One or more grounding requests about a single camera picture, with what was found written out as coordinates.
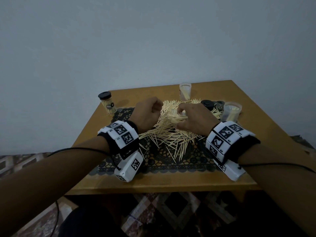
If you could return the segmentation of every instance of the white wall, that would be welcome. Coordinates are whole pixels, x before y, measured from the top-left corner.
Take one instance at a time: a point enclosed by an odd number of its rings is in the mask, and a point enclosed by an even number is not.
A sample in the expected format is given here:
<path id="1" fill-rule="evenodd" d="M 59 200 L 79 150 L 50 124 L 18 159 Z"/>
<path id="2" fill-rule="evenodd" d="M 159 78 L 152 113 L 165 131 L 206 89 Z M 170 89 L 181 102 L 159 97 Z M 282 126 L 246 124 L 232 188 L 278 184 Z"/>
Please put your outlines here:
<path id="1" fill-rule="evenodd" d="M 315 0 L 0 0 L 0 155 L 69 147 L 124 89 L 234 80 L 316 145 Z"/>

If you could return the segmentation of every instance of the yellow tabletop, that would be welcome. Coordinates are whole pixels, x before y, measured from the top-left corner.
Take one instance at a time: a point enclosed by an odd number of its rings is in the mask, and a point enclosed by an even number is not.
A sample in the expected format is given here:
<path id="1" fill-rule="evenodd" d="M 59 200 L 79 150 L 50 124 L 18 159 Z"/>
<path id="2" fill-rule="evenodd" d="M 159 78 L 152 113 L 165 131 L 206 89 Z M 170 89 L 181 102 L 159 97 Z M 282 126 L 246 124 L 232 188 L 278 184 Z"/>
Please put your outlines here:
<path id="1" fill-rule="evenodd" d="M 160 100 L 178 100 L 179 85 L 144 87 L 111 91 L 116 107 L 132 107 L 141 100 L 157 96 Z M 234 101 L 242 105 L 239 123 L 257 135 L 261 142 L 289 159 L 305 155 L 292 139 L 256 105 L 233 81 L 193 83 L 191 98 Z M 74 145 L 97 135 L 108 125 L 113 115 L 108 115 L 100 104 L 78 136 Z M 259 189 L 246 173 L 238 181 L 231 181 L 222 171 L 176 172 L 137 174 L 125 183 L 115 175 L 87 175 L 67 194 L 144 193 L 173 191 L 223 191 Z"/>

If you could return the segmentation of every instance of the forearm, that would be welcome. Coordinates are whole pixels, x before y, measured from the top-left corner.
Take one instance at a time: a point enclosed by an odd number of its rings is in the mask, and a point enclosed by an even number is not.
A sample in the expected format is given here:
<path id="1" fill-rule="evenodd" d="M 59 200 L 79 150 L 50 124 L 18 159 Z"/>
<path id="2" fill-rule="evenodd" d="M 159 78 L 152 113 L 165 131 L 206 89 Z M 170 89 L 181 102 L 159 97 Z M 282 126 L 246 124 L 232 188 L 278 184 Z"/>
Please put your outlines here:
<path id="1" fill-rule="evenodd" d="M 255 145 L 238 160 L 239 164 L 292 162 L 263 145 Z M 314 167 L 310 161 L 308 167 Z M 277 205 L 307 234 L 316 236 L 316 174 L 295 166 L 244 167 Z"/>
<path id="2" fill-rule="evenodd" d="M 101 136 L 76 147 L 109 152 L 109 146 Z M 66 150 L 0 180 L 0 236 L 14 234 L 104 159 L 104 154 L 94 151 Z"/>

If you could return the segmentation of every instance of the pile of toothpicks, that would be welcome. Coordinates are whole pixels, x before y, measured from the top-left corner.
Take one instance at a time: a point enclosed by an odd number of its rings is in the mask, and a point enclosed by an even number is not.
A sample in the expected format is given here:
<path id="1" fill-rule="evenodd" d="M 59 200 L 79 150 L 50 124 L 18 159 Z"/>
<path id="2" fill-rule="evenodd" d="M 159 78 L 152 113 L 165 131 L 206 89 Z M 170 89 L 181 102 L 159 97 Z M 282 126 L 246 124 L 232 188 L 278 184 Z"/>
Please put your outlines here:
<path id="1" fill-rule="evenodd" d="M 160 118 L 158 123 L 154 125 L 154 128 L 151 130 L 142 133 L 139 135 L 139 139 L 143 139 L 149 137 L 153 143 L 156 144 L 158 148 L 164 143 L 167 147 L 167 150 L 176 163 L 176 159 L 179 158 L 179 161 L 182 160 L 188 144 L 190 142 L 195 143 L 195 140 L 203 139 L 204 137 L 201 135 L 196 135 L 190 131 L 182 131 L 175 129 L 175 125 L 180 122 L 186 120 L 188 117 L 186 116 L 185 111 L 183 113 L 177 113 L 177 108 L 180 103 L 200 103 L 201 100 L 193 99 L 189 101 L 177 101 L 177 100 L 166 100 L 163 102 L 163 107 L 160 113 Z M 220 119 L 222 115 L 222 111 L 219 111 L 215 106 L 211 111 L 212 114 Z"/>

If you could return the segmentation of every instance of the clear plastic cup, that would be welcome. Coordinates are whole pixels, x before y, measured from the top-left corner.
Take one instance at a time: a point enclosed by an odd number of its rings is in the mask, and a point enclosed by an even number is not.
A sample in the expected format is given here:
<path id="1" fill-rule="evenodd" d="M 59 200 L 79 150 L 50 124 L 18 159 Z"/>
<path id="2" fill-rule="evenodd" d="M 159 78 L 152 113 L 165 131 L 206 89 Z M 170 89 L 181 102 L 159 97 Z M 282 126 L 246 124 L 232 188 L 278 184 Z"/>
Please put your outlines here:
<path id="1" fill-rule="evenodd" d="M 191 98 L 191 83 L 183 82 L 179 85 L 180 100 L 187 101 Z"/>
<path id="2" fill-rule="evenodd" d="M 241 109 L 241 104 L 238 104 L 236 102 L 226 102 L 224 104 L 224 111 L 221 117 L 221 121 L 237 122 Z"/>

